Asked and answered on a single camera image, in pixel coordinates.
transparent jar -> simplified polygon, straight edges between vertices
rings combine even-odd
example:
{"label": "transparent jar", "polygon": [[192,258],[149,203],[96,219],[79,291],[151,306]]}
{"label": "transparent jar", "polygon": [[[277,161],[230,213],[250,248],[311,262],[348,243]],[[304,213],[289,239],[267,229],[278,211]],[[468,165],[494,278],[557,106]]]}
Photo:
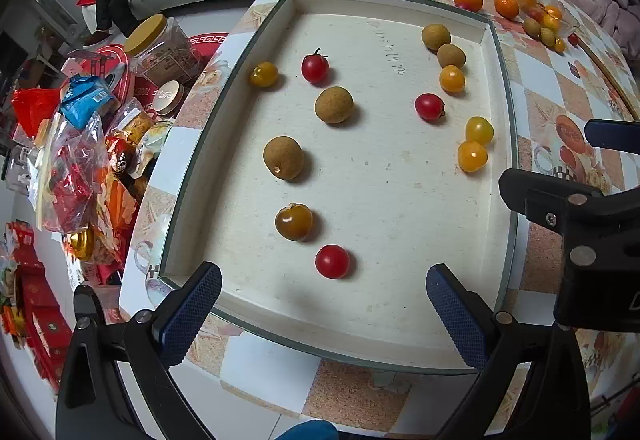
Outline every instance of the transparent jar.
{"label": "transparent jar", "polygon": [[194,81],[204,68],[193,47],[173,17],[149,17],[127,39],[124,51],[132,58],[135,76],[143,76],[160,87],[170,80]]}

white tray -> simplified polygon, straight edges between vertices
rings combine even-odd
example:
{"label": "white tray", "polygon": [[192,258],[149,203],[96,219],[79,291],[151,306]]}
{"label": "white tray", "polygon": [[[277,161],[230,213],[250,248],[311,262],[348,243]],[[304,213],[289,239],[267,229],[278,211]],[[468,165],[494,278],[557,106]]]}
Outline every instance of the white tray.
{"label": "white tray", "polygon": [[[443,23],[466,53],[465,94],[438,83],[440,66],[421,39]],[[322,87],[300,64],[328,55],[330,85],[356,103],[331,127],[314,113]],[[264,60],[283,81],[269,90],[248,76]],[[429,124],[414,100],[435,92],[446,119]],[[515,218],[498,177],[517,164],[511,98],[491,23],[428,0],[280,0],[225,85],[200,136],[170,224],[161,279],[180,286],[202,261],[217,264],[223,291],[213,310],[270,340],[320,356],[415,372],[468,370],[425,293],[430,266],[446,263],[491,307],[510,273]],[[469,117],[495,128],[489,162],[457,166]],[[262,161],[273,137],[300,143],[308,164],[293,182]],[[274,227],[288,203],[314,211],[312,239],[294,243]],[[323,245],[347,249],[355,268],[321,277]]]}

table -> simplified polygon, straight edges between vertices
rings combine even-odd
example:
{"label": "table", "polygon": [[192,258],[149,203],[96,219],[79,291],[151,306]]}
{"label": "table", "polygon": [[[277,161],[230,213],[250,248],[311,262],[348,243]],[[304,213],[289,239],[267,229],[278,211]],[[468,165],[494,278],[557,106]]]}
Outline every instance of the table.
{"label": "table", "polygon": [[[212,57],[177,116],[149,182],[127,257],[120,295],[123,315],[158,305],[167,290],[155,279],[170,215],[191,152],[230,70],[278,0],[256,0]],[[452,0],[436,0],[452,4]],[[583,12],[566,4],[580,20],[579,35],[614,74],[633,105],[640,96],[620,49]],[[580,49],[564,55],[547,50],[524,34],[522,25],[484,0],[481,11],[495,23],[513,91],[518,165],[544,172],[559,163],[556,126],[583,131],[590,118],[630,120],[622,100],[602,72]],[[587,147],[574,174],[606,193],[640,183],[640,157]],[[502,309],[521,322],[549,325],[558,290],[561,240],[520,217],[514,261]],[[593,399],[615,391],[631,377],[640,359],[633,334],[577,330]],[[188,359],[220,378],[222,386],[260,406],[300,418],[323,418],[341,429],[413,438],[437,432],[475,375],[443,376],[376,372],[320,359],[271,343],[210,315]],[[526,366],[519,368],[490,430],[504,427],[517,399]],[[606,420],[606,413],[601,414]]]}

tiled floor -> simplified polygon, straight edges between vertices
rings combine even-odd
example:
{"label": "tiled floor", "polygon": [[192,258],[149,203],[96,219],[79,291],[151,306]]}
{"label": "tiled floor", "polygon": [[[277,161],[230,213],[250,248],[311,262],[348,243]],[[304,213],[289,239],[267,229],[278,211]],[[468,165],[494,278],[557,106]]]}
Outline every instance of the tiled floor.
{"label": "tiled floor", "polygon": [[[191,37],[201,33],[229,32],[254,0],[215,0],[172,9],[167,12],[177,18],[178,23]],[[116,36],[112,43],[122,44],[124,37]],[[27,200],[16,196],[14,219],[23,219],[34,226],[34,212]],[[71,327],[75,326],[72,292],[60,243],[50,232],[37,232],[35,246],[41,261],[47,268],[47,281],[53,290],[60,309]],[[27,354],[15,350],[7,341],[2,354],[3,362],[12,365],[12,382],[19,385],[18,397],[33,417],[38,433],[43,440],[54,437],[55,402],[40,380]],[[127,391],[146,432],[161,440],[162,433],[153,420],[128,364],[121,364],[122,376]],[[270,440],[295,425],[289,417],[256,406],[225,391],[217,378],[209,375],[190,362],[183,362],[171,369],[178,387],[187,397],[200,419],[219,439]]]}

